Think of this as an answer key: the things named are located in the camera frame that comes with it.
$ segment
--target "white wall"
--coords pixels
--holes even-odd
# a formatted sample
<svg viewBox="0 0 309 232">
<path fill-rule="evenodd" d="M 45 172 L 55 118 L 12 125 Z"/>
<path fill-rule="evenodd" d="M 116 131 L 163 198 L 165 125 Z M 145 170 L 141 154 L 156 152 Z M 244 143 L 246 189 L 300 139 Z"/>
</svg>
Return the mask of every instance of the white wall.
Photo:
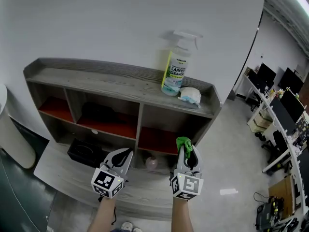
<svg viewBox="0 0 309 232">
<path fill-rule="evenodd" d="M 247 56 L 264 0 L 0 0 L 0 82 L 9 112 L 49 137 L 22 70 L 39 57 L 86 58 L 164 69 L 164 35 L 204 35 L 186 75 L 226 100 Z"/>
<path fill-rule="evenodd" d="M 278 84 L 286 68 L 289 67 L 293 71 L 298 65 L 303 69 L 307 67 L 306 57 L 292 36 L 279 24 L 273 22 L 266 13 L 263 14 L 259 32 L 242 72 L 245 72 L 247 66 L 255 69 L 261 63 L 265 63 L 277 73 L 275 84 Z M 246 95 L 247 88 L 246 84 L 241 85 L 238 94 Z"/>
</svg>

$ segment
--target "spray bottle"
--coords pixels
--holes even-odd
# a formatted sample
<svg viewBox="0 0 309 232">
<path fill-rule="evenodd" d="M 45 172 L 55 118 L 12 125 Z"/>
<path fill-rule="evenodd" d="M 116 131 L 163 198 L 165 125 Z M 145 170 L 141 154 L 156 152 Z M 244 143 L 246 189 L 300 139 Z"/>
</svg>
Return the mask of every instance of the spray bottle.
<svg viewBox="0 0 309 232">
<path fill-rule="evenodd" d="M 189 50 L 191 43 L 195 42 L 197 48 L 197 38 L 203 37 L 203 35 L 188 30 L 174 31 L 174 34 L 179 37 L 179 40 L 177 46 L 171 49 L 169 53 L 161 85 L 162 92 L 170 96 L 177 95 L 182 85 L 185 70 L 188 67 L 188 61 L 191 56 Z"/>
</svg>

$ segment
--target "black box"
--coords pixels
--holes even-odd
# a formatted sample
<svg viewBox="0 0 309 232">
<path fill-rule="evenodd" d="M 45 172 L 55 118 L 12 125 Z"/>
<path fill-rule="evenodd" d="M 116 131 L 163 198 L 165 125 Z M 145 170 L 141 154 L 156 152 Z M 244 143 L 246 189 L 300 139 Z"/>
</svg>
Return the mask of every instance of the black box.
<svg viewBox="0 0 309 232">
<path fill-rule="evenodd" d="M 68 150 L 68 155 L 72 160 L 93 168 L 99 168 L 100 163 L 104 161 L 107 154 L 107 152 L 102 151 L 100 146 L 77 139 L 74 139 Z"/>
</svg>

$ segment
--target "forearm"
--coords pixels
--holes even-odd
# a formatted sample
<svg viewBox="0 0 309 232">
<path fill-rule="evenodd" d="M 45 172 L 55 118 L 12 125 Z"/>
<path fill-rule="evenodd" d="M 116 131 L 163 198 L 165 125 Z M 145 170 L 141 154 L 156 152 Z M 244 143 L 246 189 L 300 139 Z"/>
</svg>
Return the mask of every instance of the forearm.
<svg viewBox="0 0 309 232">
<path fill-rule="evenodd" d="M 114 216 L 115 199 L 103 198 L 97 215 L 92 221 L 88 232 L 110 232 Z"/>
<path fill-rule="evenodd" d="M 172 232 L 193 232 L 187 200 L 173 200 Z"/>
</svg>

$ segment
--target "white desk frame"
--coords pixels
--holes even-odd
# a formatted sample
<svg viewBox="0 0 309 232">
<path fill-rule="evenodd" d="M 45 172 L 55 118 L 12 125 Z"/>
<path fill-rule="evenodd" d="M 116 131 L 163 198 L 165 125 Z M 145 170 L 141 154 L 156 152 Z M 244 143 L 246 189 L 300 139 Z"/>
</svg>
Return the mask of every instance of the white desk frame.
<svg viewBox="0 0 309 232">
<path fill-rule="evenodd" d="M 250 89 L 249 92 L 247 94 L 247 98 L 249 98 L 249 95 L 251 94 L 252 91 L 254 91 L 256 94 L 258 94 L 262 100 L 261 105 L 257 108 L 257 110 L 255 111 L 255 113 L 252 115 L 252 117 L 249 119 L 248 121 L 248 125 L 253 121 L 253 119 L 257 116 L 257 114 L 262 110 L 262 108 L 264 106 L 266 106 L 268 113 L 270 114 L 271 118 L 273 119 L 274 123 L 276 124 L 276 128 L 278 128 L 278 130 L 282 133 L 283 137 L 286 139 L 287 141 L 287 135 L 286 135 L 286 131 L 283 129 L 281 123 L 279 122 L 276 114 L 274 113 L 274 111 L 272 110 L 272 107 L 269 105 L 270 104 L 270 100 L 266 99 L 266 97 L 260 92 L 259 89 L 256 88 L 256 86 L 254 86 L 254 84 L 249 80 L 248 76 L 246 76 L 245 74 L 242 77 L 243 80 L 245 80 L 249 85 L 250 85 Z M 273 167 L 275 164 L 277 164 L 280 160 L 282 160 L 287 154 L 290 153 L 291 155 L 291 163 L 292 163 L 292 169 L 291 169 L 291 175 L 294 177 L 294 180 L 296 181 L 297 184 L 297 188 L 300 192 L 300 198 L 301 198 L 301 207 L 299 209 L 297 209 L 294 213 L 294 215 L 292 215 L 291 217 L 281 220 L 279 222 L 279 224 L 283 224 L 293 218 L 297 218 L 299 221 L 299 225 L 301 224 L 304 215 L 308 212 L 309 207 L 306 206 L 305 203 L 305 192 L 303 189 L 303 179 L 301 177 L 300 174 L 300 170 L 299 170 L 299 162 L 297 161 L 297 156 L 295 153 L 295 146 L 292 145 L 291 142 L 287 143 L 288 149 L 281 154 L 277 159 L 275 159 L 271 164 L 269 164 L 267 167 L 265 167 L 262 172 L 265 173 L 267 170 L 269 170 L 271 167 Z"/>
</svg>

